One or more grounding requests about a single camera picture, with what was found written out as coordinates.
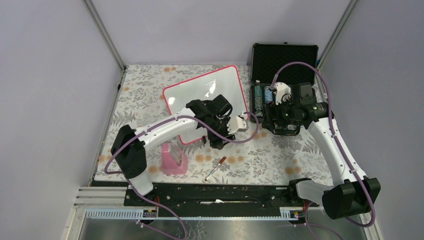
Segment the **floral tablecloth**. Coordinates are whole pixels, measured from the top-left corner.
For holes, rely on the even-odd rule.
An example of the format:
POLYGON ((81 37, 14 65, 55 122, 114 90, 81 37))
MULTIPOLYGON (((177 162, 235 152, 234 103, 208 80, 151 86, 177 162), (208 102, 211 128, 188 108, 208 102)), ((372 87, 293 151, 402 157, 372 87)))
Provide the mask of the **floral tablecloth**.
MULTIPOLYGON (((119 166, 110 161, 119 128, 124 125, 143 127, 168 117, 170 113, 163 96, 165 87, 217 69, 218 65, 129 65, 93 180, 124 182, 119 166)), ((256 131, 251 123, 249 130, 238 133, 236 139, 248 139, 248 142, 230 143, 217 150, 200 140, 184 145, 175 137, 172 143, 187 154, 187 173, 165 175, 161 169, 160 146, 147 152, 146 172, 153 182, 166 183, 287 185, 290 180, 299 178, 311 178, 328 186, 333 183, 317 143, 305 129, 295 136, 278 136, 265 129, 256 131), (227 157, 225 162, 204 181, 223 157, 227 157)))

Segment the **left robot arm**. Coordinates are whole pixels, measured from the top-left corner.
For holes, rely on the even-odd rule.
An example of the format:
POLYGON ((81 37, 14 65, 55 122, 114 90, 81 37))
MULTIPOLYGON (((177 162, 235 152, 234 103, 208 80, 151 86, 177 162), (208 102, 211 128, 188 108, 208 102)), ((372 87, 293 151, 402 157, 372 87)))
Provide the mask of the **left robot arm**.
POLYGON ((213 100, 191 100, 180 111, 147 127, 121 127, 111 148, 112 159, 136 192, 136 199, 144 206, 155 200, 153 183, 145 172, 149 149, 182 133, 205 128, 209 145, 221 150, 235 140, 236 132, 247 127, 245 115, 231 117, 232 110, 232 105, 220 94, 213 100))

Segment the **pink eraser holder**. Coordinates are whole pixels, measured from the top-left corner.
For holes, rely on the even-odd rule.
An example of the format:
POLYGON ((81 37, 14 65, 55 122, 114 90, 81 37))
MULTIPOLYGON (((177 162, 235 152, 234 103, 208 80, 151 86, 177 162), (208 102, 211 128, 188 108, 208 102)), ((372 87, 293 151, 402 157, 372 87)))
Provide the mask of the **pink eraser holder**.
POLYGON ((162 144, 161 170, 167 176, 185 175, 188 170, 187 155, 175 144, 162 144))

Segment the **red whiteboard marker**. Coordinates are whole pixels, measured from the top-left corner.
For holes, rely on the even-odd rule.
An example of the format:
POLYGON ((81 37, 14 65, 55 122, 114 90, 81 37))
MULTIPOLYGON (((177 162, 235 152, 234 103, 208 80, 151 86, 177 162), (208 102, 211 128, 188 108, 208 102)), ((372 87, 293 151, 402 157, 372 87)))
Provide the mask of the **red whiteboard marker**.
POLYGON ((220 168, 220 166, 225 162, 227 157, 223 157, 218 164, 210 171, 210 173, 204 178, 204 181, 207 182, 209 178, 220 168))

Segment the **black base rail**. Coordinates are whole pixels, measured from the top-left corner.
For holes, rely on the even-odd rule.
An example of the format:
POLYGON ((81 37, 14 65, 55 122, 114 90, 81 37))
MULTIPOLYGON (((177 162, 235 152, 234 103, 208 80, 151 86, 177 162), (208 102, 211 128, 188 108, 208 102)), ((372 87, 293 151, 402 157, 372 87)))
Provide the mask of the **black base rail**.
POLYGON ((283 210, 302 211, 308 202, 295 195, 292 185, 229 185, 154 183, 140 198, 125 192, 124 206, 170 208, 181 218, 281 218, 283 210))

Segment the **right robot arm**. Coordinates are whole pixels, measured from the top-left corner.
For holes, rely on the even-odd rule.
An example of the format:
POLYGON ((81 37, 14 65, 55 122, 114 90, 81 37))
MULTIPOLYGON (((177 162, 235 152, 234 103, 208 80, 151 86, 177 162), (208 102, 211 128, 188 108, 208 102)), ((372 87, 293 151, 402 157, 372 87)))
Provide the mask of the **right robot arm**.
POLYGON ((292 180, 287 201, 293 206, 305 200, 323 207, 331 219, 371 213, 381 190, 377 178, 369 178, 349 152, 327 102, 317 102, 309 83, 277 82, 264 88, 262 127, 278 136, 296 136, 305 128, 313 137, 331 173, 333 185, 309 178, 292 180))

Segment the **black poker chip case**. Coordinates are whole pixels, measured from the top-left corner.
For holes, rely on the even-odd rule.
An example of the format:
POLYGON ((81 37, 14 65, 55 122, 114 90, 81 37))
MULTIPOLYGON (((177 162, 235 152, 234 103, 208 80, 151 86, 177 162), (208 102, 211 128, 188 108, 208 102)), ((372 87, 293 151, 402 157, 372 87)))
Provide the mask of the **black poker chip case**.
POLYGON ((274 85, 278 82, 291 87, 291 99, 283 104, 291 103, 305 111, 302 126, 308 128, 313 121, 327 116, 328 105, 317 101, 313 88, 318 53, 317 45, 255 43, 252 46, 249 103, 250 111, 256 116, 252 122, 262 125, 264 105, 275 103, 274 85))

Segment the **pink framed whiteboard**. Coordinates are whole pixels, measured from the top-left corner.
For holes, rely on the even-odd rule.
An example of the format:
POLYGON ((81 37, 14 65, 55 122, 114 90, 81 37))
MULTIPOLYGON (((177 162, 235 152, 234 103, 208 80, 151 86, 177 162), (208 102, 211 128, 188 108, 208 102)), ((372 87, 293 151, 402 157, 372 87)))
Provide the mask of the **pink framed whiteboard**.
MULTIPOLYGON (((225 97, 231 104, 231 118, 248 110, 239 72, 234 65, 168 86, 164 88, 162 94, 173 117, 189 115, 190 112, 183 108, 192 100, 213 100, 219 95, 225 97)), ((200 140, 207 135, 207 129, 196 128, 196 123, 196 121, 187 118, 185 122, 182 120, 168 122, 157 129, 159 139, 167 141, 179 136, 181 142, 186 145, 200 140)))

